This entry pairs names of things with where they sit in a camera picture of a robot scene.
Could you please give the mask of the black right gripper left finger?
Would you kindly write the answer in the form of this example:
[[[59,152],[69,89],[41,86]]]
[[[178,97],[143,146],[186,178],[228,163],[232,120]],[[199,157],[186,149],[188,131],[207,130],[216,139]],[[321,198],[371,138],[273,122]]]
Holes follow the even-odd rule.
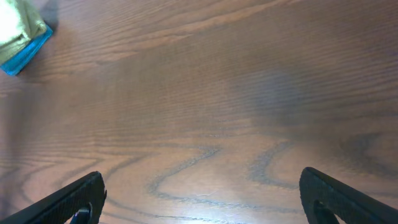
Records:
[[[1,220],[1,224],[99,223],[107,191],[100,172],[90,172],[31,206]]]

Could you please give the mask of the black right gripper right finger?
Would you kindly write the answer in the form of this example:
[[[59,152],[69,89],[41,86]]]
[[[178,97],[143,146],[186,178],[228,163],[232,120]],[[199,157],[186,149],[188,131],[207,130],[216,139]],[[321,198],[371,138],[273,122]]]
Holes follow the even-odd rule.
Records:
[[[397,210],[312,167],[299,180],[300,199],[309,224],[395,224]]]

